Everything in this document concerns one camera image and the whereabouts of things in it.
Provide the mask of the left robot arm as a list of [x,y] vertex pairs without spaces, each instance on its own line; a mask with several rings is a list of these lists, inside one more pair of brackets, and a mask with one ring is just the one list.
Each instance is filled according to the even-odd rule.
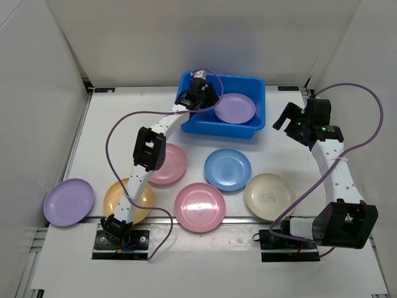
[[[149,179],[165,162],[168,138],[182,124],[186,123],[192,114],[204,113],[214,109],[223,96],[222,94],[218,95],[213,84],[207,81],[206,70],[197,70],[190,75],[189,88],[181,91],[170,111],[131,112],[119,119],[107,136],[105,142],[106,159],[123,189],[123,195],[111,215],[107,219],[102,219],[100,224],[108,241],[118,249],[125,248],[130,244],[130,230],[135,222],[134,216],[137,209],[159,210],[170,219],[172,218],[170,212],[163,208],[140,205],[140,197]],[[117,126],[126,118],[138,114],[161,115],[162,118],[150,127],[139,129],[132,153],[132,173],[128,183],[124,184],[111,162],[109,143]]]

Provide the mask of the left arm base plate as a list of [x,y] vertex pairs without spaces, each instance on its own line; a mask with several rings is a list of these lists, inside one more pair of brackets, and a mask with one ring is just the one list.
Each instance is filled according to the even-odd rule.
[[92,260],[145,260],[148,257],[150,230],[131,230],[121,244],[110,240],[101,229],[96,232]]

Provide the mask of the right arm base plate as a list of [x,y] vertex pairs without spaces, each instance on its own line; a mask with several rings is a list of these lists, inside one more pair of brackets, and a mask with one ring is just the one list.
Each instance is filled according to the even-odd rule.
[[312,243],[276,237],[264,229],[255,233],[252,240],[260,244],[261,261],[263,263],[320,261],[317,246]]

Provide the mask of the blue plate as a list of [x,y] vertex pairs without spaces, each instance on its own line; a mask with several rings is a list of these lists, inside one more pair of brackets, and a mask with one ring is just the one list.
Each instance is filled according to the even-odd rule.
[[251,178],[252,168],[243,153],[222,148],[209,154],[204,163],[204,175],[219,190],[233,192],[245,187]]

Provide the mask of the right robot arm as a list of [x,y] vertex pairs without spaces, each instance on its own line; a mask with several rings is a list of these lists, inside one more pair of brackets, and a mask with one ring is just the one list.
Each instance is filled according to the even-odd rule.
[[305,108],[289,102],[273,128],[280,130],[286,120],[288,137],[309,148],[315,158],[321,177],[307,197],[322,185],[326,195],[326,206],[316,217],[284,217],[301,200],[295,201],[276,221],[281,223],[279,233],[269,232],[279,238],[286,248],[299,242],[318,246],[361,249],[365,246],[375,222],[378,210],[366,204],[352,179],[344,158],[344,137],[338,126],[330,125],[331,103],[327,99],[309,99]]

